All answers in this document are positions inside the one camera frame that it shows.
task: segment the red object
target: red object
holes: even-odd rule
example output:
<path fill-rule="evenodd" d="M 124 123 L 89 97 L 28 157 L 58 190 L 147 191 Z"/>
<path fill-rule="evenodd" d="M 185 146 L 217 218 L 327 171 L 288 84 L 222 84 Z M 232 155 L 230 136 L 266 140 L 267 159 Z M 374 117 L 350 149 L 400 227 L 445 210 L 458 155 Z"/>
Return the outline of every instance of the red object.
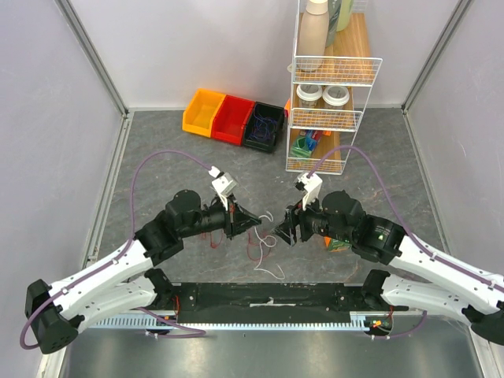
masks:
<path fill-rule="evenodd" d="M 254 104 L 251 100 L 226 96 L 213 119 L 211 138 L 241 146 L 243 131 Z"/>

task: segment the purple cable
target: purple cable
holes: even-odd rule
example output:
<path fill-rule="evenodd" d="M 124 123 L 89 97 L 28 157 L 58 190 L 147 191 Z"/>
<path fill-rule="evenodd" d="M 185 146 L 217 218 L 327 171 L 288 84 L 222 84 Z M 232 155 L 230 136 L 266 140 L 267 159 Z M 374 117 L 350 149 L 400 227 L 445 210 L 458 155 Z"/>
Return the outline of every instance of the purple cable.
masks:
<path fill-rule="evenodd" d="M 315 173 L 315 171 L 317 171 L 317 169 L 319 169 L 319 167 L 322 165 L 322 163 L 325 161 L 325 159 L 329 158 L 329 156 L 331 156 L 332 154 L 334 154 L 336 151 L 339 151 L 339 150 L 352 150 L 352 151 L 358 152 L 364 158 L 364 160 L 367 161 L 367 163 L 368 163 L 369 167 L 371 168 L 372 172 L 375 174 L 376 178 L 378 179 L 378 182 L 380 183 L 381 188 L 384 190 L 385 197 L 387 198 L 387 201 L 388 201 L 388 203 L 390 204 L 390 206 L 392 208 L 392 212 L 397 217 L 397 219 L 399 221 L 399 224 L 404 228 L 404 231 L 406 232 L 406 234 L 411 238 L 411 240 L 413 241 L 413 243 L 418 248 L 420 248 L 420 250 L 422 252 L 424 252 L 425 254 L 427 254 L 430 258 L 434 258 L 434 260 L 437 260 L 437 261 L 441 262 L 442 264 L 444 264 L 446 266 L 449 266 L 452 269 L 454 269 L 454 270 L 456 270 L 456 271 L 458 271 L 460 273 L 463 273 L 466 276 L 469 276 L 469 277 L 473 278 L 474 280 L 480 281 L 482 284 L 485 284 L 485 285 L 488 285 L 488 286 L 492 285 L 492 282 L 490 280 L 485 280 L 483 277 L 480 277 L 477 274 L 469 271 L 468 269 L 465 269 L 465 268 L 463 268 L 461 266 L 458 266 L 458 265 L 454 264 L 453 262 L 448 261 L 445 258 L 442 258 L 442 257 L 437 256 L 437 255 L 434 256 L 434 254 L 430 250 L 428 250 L 427 248 L 425 248 L 425 246 L 423 246 L 422 243 L 420 243 L 420 241 L 412 233 L 411 229 L 408 227 L 408 225 L 406 224 L 406 222 L 404 221 L 404 219 L 402 219 L 401 214 L 399 213 L 399 211 L 395 207 L 395 204 L 392 202 L 391 196 L 388 194 L 388 190 L 385 187 L 385 183 L 382 180 L 380 174 L 378 173 L 378 170 L 376 169 L 375 165 L 372 163 L 372 161 L 368 157 L 368 155 L 366 155 L 364 153 L 364 151 L 362 151 L 360 148 L 355 147 L 355 146 L 345 146 L 345 145 L 334 147 L 332 150 L 330 150 L 329 152 L 327 152 L 326 155 L 324 155 L 322 157 L 322 159 L 320 159 L 315 164 L 315 166 L 312 168 L 311 171 L 309 171 L 308 178 L 310 178 Z M 499 291 L 501 291 L 502 293 L 504 293 L 504 287 L 496 284 L 496 285 L 494 285 L 494 288 L 497 289 L 497 290 L 499 290 Z"/>
<path fill-rule="evenodd" d="M 143 161 L 139 164 L 139 166 L 136 167 L 135 173 L 133 174 L 132 185 L 130 186 L 130 191 L 129 191 L 129 210 L 130 210 L 130 219 L 131 219 L 131 225 L 132 226 L 131 226 L 131 229 L 130 229 L 130 235 L 128 237 L 128 241 L 126 242 L 126 245 L 124 246 L 123 250 L 117 255 L 116 260 L 119 260 L 120 258 L 122 258 L 128 252 L 130 246 L 132 246 L 133 238 L 135 237 L 135 205 L 134 205 L 134 195 L 133 194 L 135 193 L 136 178 L 137 178 L 137 176 L 138 176 L 138 174 L 140 172 L 140 169 L 151 158 L 154 158 L 154 157 L 156 157 L 158 155 L 161 155 L 161 154 L 178 154 L 178 155 L 183 155 L 186 158 L 189 158 L 192 161 L 200 164 L 204 169 L 206 169 L 208 171 L 212 169 L 211 165 L 205 164 L 204 162 L 202 162 L 201 160 L 199 160 L 197 157 L 194 157 L 194 156 L 192 156 L 192 155 L 190 155 L 190 154 L 188 154 L 186 152 L 178 151 L 178 150 L 160 150 L 160 151 L 157 151 L 157 152 L 153 152 L 149 156 L 145 157 L 143 159 Z M 44 309 L 46 307 L 48 307 L 49 304 L 51 304 L 52 302 L 54 302 L 56 299 L 60 298 L 63 295 L 63 290 L 64 289 L 70 290 L 70 289 L 74 288 L 75 286 L 77 286 L 78 284 L 84 282 L 88 278 L 90 278 L 90 277 L 94 276 L 95 274 L 98 274 L 98 273 L 102 272 L 103 270 L 107 269 L 112 264 L 113 264 L 112 261 L 108 261 L 107 263 L 105 263 L 104 265 L 100 266 L 96 270 L 93 270 L 92 272 L 89 272 L 88 274 L 85 274 L 84 276 L 80 277 L 78 280 L 75 280 L 75 281 L 71 282 L 67 287 L 64 287 L 58 293 L 56 293 L 52 297 L 48 298 L 39 308 L 37 308 L 33 312 L 33 314 L 28 318 L 26 324 L 24 325 L 23 329 L 21 330 L 21 335 L 20 335 L 20 340 L 19 340 L 21 348 L 23 348 L 25 350 L 31 350 L 31 349 L 35 349 L 35 348 L 37 348 L 39 346 L 39 344 L 28 345 L 26 343 L 26 341 L 25 341 L 26 340 L 26 333 L 28 332 L 28 329 L 32 325 L 33 320 L 35 318 L 37 318 L 37 316 L 40 315 L 40 313 L 42 311 L 44 311 Z"/>
<path fill-rule="evenodd" d="M 374 340 L 376 340 L 376 339 L 378 339 L 378 340 L 390 340 L 390 339 L 398 339 L 398 338 L 404 337 L 404 336 L 409 336 L 413 332 L 418 331 L 420 328 L 422 328 L 424 326 L 426 320 L 427 320 L 427 311 L 424 311 L 422 313 L 422 318 L 420 319 L 420 321 L 418 322 L 418 324 L 415 325 L 413 328 L 411 328 L 409 331 L 401 332 L 401 333 L 396 333 L 395 335 L 375 336 Z"/>
<path fill-rule="evenodd" d="M 202 329 L 184 327 L 183 325 L 177 324 L 175 321 L 168 321 L 163 317 L 159 317 L 158 315 L 156 315 L 152 311 L 149 311 L 148 309 L 144 309 L 143 307 L 137 307 L 136 309 L 139 311 L 142 311 L 148 315 L 151 315 L 152 317 L 154 317 L 157 321 L 160 321 L 161 323 L 171 325 L 172 327 L 181 329 L 183 331 L 193 332 L 190 334 L 183 334 L 183 335 L 157 335 L 157 337 L 162 337 L 163 339 L 189 339 L 191 337 L 203 337 L 204 335 L 206 335 L 206 331 L 203 331 Z"/>

